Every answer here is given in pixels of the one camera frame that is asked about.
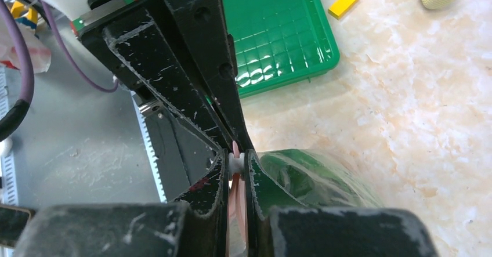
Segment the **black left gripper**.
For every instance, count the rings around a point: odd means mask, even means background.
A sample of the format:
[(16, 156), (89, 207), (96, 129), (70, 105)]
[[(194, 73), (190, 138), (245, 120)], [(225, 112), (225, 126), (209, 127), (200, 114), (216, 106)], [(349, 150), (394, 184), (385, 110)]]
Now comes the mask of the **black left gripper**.
[[(93, 10), (114, 0), (89, 0)], [(252, 149), (222, 0), (130, 0), (78, 30), (84, 47), (144, 101), (160, 100), (214, 149)]]

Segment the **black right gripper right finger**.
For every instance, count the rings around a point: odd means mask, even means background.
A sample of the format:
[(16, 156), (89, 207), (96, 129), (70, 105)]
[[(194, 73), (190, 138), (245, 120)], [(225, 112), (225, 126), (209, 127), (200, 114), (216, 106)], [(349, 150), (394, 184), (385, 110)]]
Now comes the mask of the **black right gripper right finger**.
[(245, 156), (249, 256), (438, 256), (427, 228), (397, 208), (309, 207)]

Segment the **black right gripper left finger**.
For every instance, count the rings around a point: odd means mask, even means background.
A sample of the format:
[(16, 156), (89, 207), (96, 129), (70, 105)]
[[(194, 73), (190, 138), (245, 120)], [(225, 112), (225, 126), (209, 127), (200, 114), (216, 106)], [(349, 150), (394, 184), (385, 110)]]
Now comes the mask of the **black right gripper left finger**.
[(38, 212), (16, 256), (227, 256), (228, 157), (168, 203), (57, 205)]

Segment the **clear zip top bag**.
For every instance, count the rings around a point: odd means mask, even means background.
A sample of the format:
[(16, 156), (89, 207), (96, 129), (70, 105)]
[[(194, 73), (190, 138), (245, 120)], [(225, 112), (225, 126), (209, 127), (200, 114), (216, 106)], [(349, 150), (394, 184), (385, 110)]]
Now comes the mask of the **clear zip top bag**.
[[(244, 155), (237, 143), (229, 154), (228, 255), (247, 254)], [(260, 163), (275, 182), (309, 207), (382, 207), (376, 193), (349, 163), (313, 150), (285, 149), (259, 154)]]

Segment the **green bok choy vegetable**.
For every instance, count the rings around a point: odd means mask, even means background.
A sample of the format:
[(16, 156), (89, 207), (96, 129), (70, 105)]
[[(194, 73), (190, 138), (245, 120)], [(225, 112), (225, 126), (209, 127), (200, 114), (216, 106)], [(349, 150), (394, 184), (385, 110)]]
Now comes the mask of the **green bok choy vegetable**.
[(284, 149), (259, 153), (259, 160), (266, 174), (309, 207), (383, 206), (367, 181), (338, 157)]

